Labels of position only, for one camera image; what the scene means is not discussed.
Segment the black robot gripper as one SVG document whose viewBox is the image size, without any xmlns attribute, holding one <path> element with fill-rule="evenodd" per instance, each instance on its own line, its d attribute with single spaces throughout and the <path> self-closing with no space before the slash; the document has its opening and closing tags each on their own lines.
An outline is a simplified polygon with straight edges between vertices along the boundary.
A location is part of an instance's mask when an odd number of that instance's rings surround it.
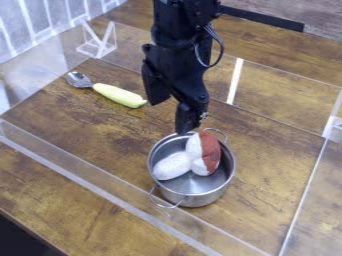
<svg viewBox="0 0 342 256">
<path fill-rule="evenodd" d="M 198 128 L 209 116 L 210 96 L 204 82 L 208 68 L 198 57 L 209 63 L 213 40 L 205 38 L 195 45 L 171 49 L 145 44 L 142 78 L 151 105 L 165 102 L 171 96 L 181 102 L 175 114 L 175 132 L 185 135 Z"/>
</svg>

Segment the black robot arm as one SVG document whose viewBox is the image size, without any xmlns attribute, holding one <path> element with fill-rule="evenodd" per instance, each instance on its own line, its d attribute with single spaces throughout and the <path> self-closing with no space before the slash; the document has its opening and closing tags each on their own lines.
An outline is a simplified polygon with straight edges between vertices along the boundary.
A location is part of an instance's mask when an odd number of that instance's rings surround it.
<svg viewBox="0 0 342 256">
<path fill-rule="evenodd" d="M 175 132 L 186 134 L 208 117 L 210 95 L 204 74 L 216 66 L 225 44 L 212 21 L 218 0 L 154 0 L 154 43 L 142 46 L 142 77 L 151 105 L 178 100 Z"/>
</svg>

